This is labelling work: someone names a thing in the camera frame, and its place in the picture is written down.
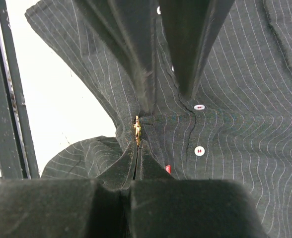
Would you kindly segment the black pinstriped shirt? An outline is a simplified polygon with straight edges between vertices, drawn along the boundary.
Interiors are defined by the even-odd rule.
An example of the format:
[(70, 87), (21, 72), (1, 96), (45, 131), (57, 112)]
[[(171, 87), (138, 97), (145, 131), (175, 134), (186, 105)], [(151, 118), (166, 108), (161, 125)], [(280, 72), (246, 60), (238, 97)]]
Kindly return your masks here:
[(77, 74), (116, 127), (115, 137), (74, 143), (44, 178), (128, 179), (121, 156), (141, 146), (176, 179), (233, 179), (256, 202), (271, 238), (292, 238), (292, 0), (237, 0), (214, 43), (198, 91), (177, 92), (161, 12), (156, 25), (157, 104), (143, 117), (115, 55), (89, 29), (73, 0), (42, 0), (26, 11), (33, 30)]

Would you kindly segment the gold brooch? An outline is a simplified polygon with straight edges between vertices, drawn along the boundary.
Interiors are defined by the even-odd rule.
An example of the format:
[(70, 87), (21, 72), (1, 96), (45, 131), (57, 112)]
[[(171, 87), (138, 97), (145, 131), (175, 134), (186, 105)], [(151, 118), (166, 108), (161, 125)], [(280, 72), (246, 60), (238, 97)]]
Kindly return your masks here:
[(133, 127), (134, 127), (134, 130), (135, 130), (136, 144), (137, 144), (137, 146), (139, 146), (140, 143), (141, 143), (141, 129), (142, 129), (140, 121), (139, 121), (139, 116), (135, 117), (135, 122), (133, 124)]

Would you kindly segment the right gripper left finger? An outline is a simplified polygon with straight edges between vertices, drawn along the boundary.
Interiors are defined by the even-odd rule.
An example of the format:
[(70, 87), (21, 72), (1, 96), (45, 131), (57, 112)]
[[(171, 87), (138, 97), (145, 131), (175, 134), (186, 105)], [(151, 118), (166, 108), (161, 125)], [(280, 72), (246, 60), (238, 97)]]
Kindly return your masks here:
[(0, 238), (127, 238), (135, 142), (95, 179), (0, 180)]

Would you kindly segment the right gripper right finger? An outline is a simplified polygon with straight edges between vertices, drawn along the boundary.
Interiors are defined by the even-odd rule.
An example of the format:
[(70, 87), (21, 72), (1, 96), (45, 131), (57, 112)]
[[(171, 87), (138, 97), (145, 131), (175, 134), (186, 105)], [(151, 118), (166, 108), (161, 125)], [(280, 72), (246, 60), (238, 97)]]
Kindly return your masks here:
[(134, 238), (265, 238), (247, 190), (232, 180), (176, 180), (153, 157), (146, 141), (138, 148), (130, 189)]

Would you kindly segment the opposing finger of the left gripper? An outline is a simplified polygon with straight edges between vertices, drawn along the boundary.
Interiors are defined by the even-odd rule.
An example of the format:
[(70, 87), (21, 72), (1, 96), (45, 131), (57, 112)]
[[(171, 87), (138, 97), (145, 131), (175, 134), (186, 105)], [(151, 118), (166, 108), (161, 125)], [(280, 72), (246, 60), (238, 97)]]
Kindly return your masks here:
[(186, 100), (198, 90), (212, 46), (233, 3), (233, 0), (159, 1), (178, 91)]

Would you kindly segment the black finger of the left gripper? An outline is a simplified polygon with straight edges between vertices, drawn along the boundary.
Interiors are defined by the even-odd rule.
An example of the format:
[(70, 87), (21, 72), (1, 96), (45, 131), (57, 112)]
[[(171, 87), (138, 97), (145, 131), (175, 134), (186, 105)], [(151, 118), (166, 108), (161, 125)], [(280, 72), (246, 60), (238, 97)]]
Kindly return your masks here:
[(95, 30), (127, 72), (146, 115), (156, 103), (154, 0), (77, 0), (87, 26)]

